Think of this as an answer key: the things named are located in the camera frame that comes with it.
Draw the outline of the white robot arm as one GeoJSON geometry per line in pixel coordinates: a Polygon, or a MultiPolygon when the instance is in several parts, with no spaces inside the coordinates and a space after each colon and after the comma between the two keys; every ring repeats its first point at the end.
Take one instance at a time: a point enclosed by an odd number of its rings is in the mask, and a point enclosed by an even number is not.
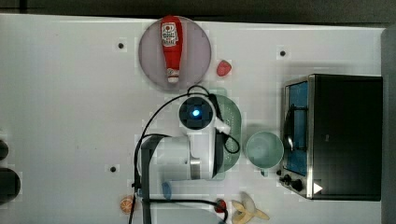
{"type": "Polygon", "coordinates": [[[187,93],[177,111],[181,136],[143,133],[134,154],[135,193],[142,199],[143,224],[153,224],[151,205],[171,203],[176,181],[210,180],[223,164],[230,133],[214,94],[187,93]]]}

